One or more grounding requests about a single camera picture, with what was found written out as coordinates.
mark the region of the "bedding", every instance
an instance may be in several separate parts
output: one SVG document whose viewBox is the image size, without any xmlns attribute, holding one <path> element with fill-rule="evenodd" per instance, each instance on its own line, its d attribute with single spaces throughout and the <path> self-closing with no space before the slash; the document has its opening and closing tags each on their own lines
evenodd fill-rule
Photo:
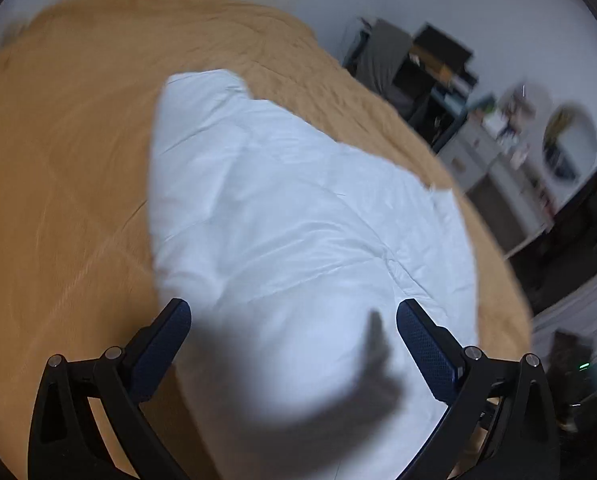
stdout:
<svg viewBox="0 0 597 480">
<path fill-rule="evenodd" d="M 165 85 L 148 205 L 160 303 L 184 298 L 194 319 L 176 374 L 221 477 L 397 478 L 447 408 L 397 305 L 477 343 L 451 191 L 214 70 Z"/>
<path fill-rule="evenodd" d="M 393 108 L 283 12 L 231 0 L 71 0 L 45 10 L 0 50 L 0 456 L 17 478 L 26 477 L 47 358 L 100 355 L 163 306 L 146 208 L 156 102 L 172 74 L 218 68 L 332 139 L 426 186 L 453 187 Z M 527 305 L 474 208 L 455 194 L 477 261 L 479 345 L 518 358 L 529 349 Z M 144 411 L 186 471 L 216 478 L 172 373 Z"/>
</svg>

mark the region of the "metal screw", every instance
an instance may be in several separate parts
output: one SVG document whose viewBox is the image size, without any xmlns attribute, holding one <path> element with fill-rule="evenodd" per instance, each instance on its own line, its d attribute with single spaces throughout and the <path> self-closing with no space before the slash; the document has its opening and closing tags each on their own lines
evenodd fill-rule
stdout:
<svg viewBox="0 0 597 480">
<path fill-rule="evenodd" d="M 528 365 L 533 366 L 534 368 L 541 364 L 541 360 L 534 354 L 527 354 L 525 360 L 528 362 Z"/>
<path fill-rule="evenodd" d="M 121 350 L 119 347 L 117 346 L 110 346 L 106 351 L 105 351 L 105 357 L 107 359 L 109 359 L 110 361 L 120 357 L 120 355 L 123 353 L 123 350 Z"/>
<path fill-rule="evenodd" d="M 474 359 L 474 361 L 478 361 L 480 358 L 483 357 L 483 352 L 480 348 L 476 346 L 468 346 L 465 349 L 465 355 L 470 359 Z"/>
<path fill-rule="evenodd" d="M 50 365 L 52 368 L 56 368 L 62 360 L 63 358 L 60 355 L 53 355 L 48 359 L 48 365 Z"/>
</svg>

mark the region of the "round mirror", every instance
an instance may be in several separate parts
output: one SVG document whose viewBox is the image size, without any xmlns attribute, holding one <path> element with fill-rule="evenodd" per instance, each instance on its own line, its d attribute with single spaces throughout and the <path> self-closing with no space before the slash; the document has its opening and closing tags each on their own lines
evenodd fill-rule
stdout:
<svg viewBox="0 0 597 480">
<path fill-rule="evenodd" d="M 577 182 L 594 166 L 596 150 L 596 128 L 589 115 L 576 105 L 557 108 L 543 137 L 543 155 L 552 174 L 565 182 Z"/>
</svg>

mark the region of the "drawer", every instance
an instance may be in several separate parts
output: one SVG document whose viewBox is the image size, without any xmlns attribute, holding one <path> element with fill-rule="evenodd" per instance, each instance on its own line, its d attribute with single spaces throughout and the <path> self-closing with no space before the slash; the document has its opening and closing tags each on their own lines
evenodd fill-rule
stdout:
<svg viewBox="0 0 597 480">
<path fill-rule="evenodd" d="M 532 236 L 545 228 L 543 210 L 536 203 L 531 191 L 523 189 L 511 169 L 497 160 L 489 170 L 489 176 L 523 227 L 526 235 Z"/>
<path fill-rule="evenodd" d="M 475 155 L 485 167 L 488 167 L 496 156 L 501 153 L 498 143 L 481 126 L 470 121 L 467 121 L 461 127 L 457 137 L 475 152 Z"/>
<path fill-rule="evenodd" d="M 463 191 L 469 191 L 485 176 L 485 170 L 469 155 L 467 148 L 456 137 L 443 147 L 439 158 Z"/>
</svg>

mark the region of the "desk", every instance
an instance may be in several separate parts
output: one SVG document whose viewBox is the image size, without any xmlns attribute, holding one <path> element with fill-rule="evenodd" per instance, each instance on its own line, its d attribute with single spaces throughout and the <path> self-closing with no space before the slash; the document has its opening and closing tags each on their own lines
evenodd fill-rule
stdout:
<svg viewBox="0 0 597 480">
<path fill-rule="evenodd" d="M 451 94 L 443 94 L 435 85 L 407 123 L 438 153 L 466 118 L 465 104 L 458 102 Z"/>
<path fill-rule="evenodd" d="M 440 150 L 439 158 L 474 203 L 506 258 L 554 225 L 527 176 L 512 168 L 499 144 L 479 124 L 467 121 Z"/>
</svg>

